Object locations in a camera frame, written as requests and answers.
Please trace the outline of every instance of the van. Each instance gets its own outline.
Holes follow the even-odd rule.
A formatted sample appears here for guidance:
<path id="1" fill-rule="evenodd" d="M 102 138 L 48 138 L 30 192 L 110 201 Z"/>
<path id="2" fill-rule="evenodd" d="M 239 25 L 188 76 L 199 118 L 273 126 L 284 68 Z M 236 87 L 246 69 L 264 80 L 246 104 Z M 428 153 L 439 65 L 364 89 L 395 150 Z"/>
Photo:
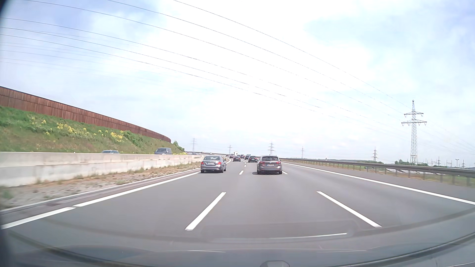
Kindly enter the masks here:
<path id="1" fill-rule="evenodd" d="M 172 155 L 171 148 L 169 147 L 159 147 L 155 150 L 154 154 L 157 155 Z"/>

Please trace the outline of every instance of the green grass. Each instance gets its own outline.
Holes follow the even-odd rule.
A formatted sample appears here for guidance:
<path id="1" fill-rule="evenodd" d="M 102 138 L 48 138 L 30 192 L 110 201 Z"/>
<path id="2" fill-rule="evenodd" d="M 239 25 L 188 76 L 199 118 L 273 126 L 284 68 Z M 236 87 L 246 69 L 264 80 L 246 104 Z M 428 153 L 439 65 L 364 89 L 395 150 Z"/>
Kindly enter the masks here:
<path id="1" fill-rule="evenodd" d="M 92 124 L 0 106 L 0 151 L 98 153 L 114 149 L 120 153 L 153 153 L 173 144 Z"/>

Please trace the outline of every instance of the sky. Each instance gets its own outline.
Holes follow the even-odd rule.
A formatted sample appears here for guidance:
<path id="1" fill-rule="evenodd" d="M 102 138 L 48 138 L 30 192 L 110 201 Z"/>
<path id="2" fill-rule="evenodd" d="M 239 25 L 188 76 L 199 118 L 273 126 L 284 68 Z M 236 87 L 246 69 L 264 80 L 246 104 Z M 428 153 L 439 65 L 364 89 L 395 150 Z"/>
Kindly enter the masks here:
<path id="1" fill-rule="evenodd" d="M 418 161 L 475 164 L 469 0 L 11 0 L 0 24 L 0 85 L 187 150 L 408 160 L 414 100 Z"/>

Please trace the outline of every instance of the brown wall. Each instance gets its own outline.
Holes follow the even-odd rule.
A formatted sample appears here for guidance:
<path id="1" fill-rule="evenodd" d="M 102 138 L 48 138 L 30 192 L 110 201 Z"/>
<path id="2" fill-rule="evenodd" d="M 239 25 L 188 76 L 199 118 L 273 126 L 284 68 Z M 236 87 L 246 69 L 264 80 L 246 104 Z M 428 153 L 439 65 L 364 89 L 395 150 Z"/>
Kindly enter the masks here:
<path id="1" fill-rule="evenodd" d="M 137 133 L 171 143 L 170 138 L 149 129 L 2 86 L 0 86 L 0 105 L 17 108 L 24 111 L 52 115 L 81 123 L 94 124 L 97 126 L 119 129 L 123 131 L 131 131 L 135 134 Z"/>

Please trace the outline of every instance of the car rear window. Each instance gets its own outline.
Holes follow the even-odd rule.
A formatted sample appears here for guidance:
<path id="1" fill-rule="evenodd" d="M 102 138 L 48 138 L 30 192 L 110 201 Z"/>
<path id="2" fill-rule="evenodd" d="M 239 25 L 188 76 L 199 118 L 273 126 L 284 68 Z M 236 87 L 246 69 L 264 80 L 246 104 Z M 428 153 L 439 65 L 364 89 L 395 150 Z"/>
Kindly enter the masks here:
<path id="1" fill-rule="evenodd" d="M 262 161 L 269 162 L 269 161 L 278 161 L 279 158 L 277 157 L 262 157 Z"/>
<path id="2" fill-rule="evenodd" d="M 217 156 L 206 156 L 205 160 L 207 160 L 207 161 L 218 161 L 219 157 L 217 157 Z"/>

